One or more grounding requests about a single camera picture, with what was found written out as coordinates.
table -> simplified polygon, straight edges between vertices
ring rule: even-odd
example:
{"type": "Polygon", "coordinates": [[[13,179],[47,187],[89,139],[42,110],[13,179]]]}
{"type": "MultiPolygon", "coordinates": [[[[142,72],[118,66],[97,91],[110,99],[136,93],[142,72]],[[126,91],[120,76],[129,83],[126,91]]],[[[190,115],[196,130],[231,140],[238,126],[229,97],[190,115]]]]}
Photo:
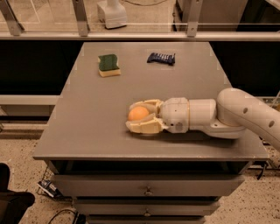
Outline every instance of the table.
{"type": "Polygon", "coordinates": [[[85,43],[33,156],[89,223],[203,223],[252,163],[268,159],[259,137],[138,135],[125,122],[133,102],[215,99],[229,87],[208,43],[85,43]],[[153,52],[175,53],[175,65],[146,63],[153,52]],[[110,53],[122,74],[102,78],[97,58],[110,53]]]}

cable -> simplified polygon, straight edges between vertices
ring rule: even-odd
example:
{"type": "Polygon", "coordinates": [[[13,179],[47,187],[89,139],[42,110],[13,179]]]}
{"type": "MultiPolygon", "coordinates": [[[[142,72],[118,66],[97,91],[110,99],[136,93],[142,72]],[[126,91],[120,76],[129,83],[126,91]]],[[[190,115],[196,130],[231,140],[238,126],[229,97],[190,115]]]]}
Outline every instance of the cable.
{"type": "Polygon", "coordinates": [[[153,6],[153,5],[157,5],[157,4],[161,4],[163,2],[166,2],[167,0],[164,0],[164,1],[161,1],[161,2],[158,2],[158,3],[151,3],[151,4],[132,3],[129,0],[123,0],[123,1],[126,2],[126,3],[129,3],[129,4],[138,5],[138,6],[153,6]]]}
{"type": "Polygon", "coordinates": [[[76,212],[74,212],[74,211],[72,211],[72,210],[70,210],[70,209],[63,209],[63,210],[57,212],[47,224],[51,224],[51,222],[52,222],[59,214],[61,214],[61,213],[63,213],[63,212],[71,212],[71,213],[73,213],[74,215],[76,215],[76,212]]]}

orange sphere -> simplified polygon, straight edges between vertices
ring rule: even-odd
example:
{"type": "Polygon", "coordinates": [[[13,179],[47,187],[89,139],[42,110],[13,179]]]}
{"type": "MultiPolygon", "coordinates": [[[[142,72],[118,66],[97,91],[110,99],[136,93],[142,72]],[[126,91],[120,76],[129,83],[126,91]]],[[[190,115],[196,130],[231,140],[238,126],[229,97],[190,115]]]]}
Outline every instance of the orange sphere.
{"type": "Polygon", "coordinates": [[[145,107],[135,107],[129,112],[129,121],[137,121],[149,115],[149,110],[145,107]]]}

robotic arm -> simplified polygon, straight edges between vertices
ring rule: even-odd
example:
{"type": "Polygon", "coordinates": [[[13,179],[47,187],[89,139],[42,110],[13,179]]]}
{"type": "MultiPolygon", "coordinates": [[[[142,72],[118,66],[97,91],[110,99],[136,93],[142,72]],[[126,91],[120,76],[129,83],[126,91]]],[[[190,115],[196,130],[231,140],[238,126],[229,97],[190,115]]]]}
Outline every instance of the robotic arm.
{"type": "Polygon", "coordinates": [[[156,134],[200,130],[211,137],[236,139],[252,130],[280,150],[280,114],[240,89],[222,90],[217,100],[171,98],[134,103],[126,126],[132,132],[156,134]]]}

sponge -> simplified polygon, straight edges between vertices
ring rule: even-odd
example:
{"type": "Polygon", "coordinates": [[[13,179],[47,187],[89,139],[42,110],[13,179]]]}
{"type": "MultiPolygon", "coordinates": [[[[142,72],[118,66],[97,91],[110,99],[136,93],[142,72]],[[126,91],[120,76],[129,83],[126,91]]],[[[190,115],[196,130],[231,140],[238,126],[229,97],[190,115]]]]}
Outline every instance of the sponge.
{"type": "Polygon", "coordinates": [[[98,56],[98,62],[100,76],[108,77],[121,74],[121,69],[117,65],[117,57],[115,54],[98,56]]]}

